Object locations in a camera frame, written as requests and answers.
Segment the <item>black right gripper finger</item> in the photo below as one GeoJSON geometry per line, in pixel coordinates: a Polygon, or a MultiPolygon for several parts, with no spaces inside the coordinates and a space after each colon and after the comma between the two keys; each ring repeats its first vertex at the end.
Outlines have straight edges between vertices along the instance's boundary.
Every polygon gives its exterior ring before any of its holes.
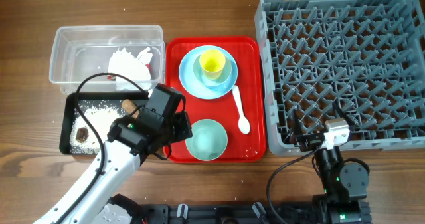
{"type": "Polygon", "coordinates": [[[292,116],[293,116],[293,128],[292,128],[292,136],[294,138],[299,138],[303,136],[301,124],[299,122],[299,118],[296,112],[296,109],[292,110],[292,116]]]}
{"type": "Polygon", "coordinates": [[[332,107],[335,115],[339,118],[343,118],[350,127],[353,127],[355,125],[354,121],[352,121],[352,119],[350,119],[350,117],[348,117],[348,115],[346,115],[346,113],[344,113],[342,109],[338,106],[337,101],[333,101],[332,107]]]}

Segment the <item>mint green bowl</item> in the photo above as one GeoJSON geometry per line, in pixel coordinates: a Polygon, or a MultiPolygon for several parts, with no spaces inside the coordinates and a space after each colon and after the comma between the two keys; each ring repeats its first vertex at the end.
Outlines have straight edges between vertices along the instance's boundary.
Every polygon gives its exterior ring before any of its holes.
{"type": "Polygon", "coordinates": [[[193,136],[185,140],[189,153],[201,161],[212,161],[225,152],[228,135],[217,121],[202,119],[192,125],[193,136]]]}

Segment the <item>red snack wrapper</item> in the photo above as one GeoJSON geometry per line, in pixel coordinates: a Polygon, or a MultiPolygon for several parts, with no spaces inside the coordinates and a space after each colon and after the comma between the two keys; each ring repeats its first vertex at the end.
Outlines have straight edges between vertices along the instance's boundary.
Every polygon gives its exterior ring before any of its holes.
{"type": "Polygon", "coordinates": [[[145,81],[151,79],[150,66],[137,63],[115,63],[108,67],[108,80],[116,81],[118,78],[112,73],[125,76],[133,81],[145,81]]]}

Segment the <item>white paper napkin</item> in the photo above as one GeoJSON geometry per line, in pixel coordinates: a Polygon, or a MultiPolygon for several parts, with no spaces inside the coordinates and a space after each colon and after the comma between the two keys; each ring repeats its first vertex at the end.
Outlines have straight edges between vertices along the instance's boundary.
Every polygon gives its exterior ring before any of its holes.
{"type": "Polygon", "coordinates": [[[153,53],[150,47],[140,51],[137,56],[132,55],[126,48],[118,49],[109,60],[108,72],[120,74],[138,82],[138,86],[142,89],[149,90],[152,87],[150,73],[152,58],[153,53]]]}

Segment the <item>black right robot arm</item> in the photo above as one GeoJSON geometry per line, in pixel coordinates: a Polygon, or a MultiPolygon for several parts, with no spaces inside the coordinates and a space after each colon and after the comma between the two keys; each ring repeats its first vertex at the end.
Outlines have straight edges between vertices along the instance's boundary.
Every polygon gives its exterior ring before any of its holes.
{"type": "Polygon", "coordinates": [[[313,168],[323,185],[324,194],[313,197],[319,223],[370,223],[367,197],[370,168],[357,158],[344,159],[340,147],[346,144],[355,127],[354,121],[335,102],[336,118],[325,121],[325,127],[304,134],[297,112],[292,112],[290,142],[313,157],[313,168]]]}

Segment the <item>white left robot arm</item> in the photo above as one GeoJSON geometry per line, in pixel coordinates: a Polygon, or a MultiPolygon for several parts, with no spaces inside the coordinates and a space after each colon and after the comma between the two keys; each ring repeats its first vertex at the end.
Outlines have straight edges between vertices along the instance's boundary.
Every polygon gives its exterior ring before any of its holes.
{"type": "Polygon", "coordinates": [[[143,108],[139,118],[114,120],[108,139],[65,196],[36,223],[92,223],[122,183],[151,154],[192,136],[188,114],[169,117],[143,108]]]}

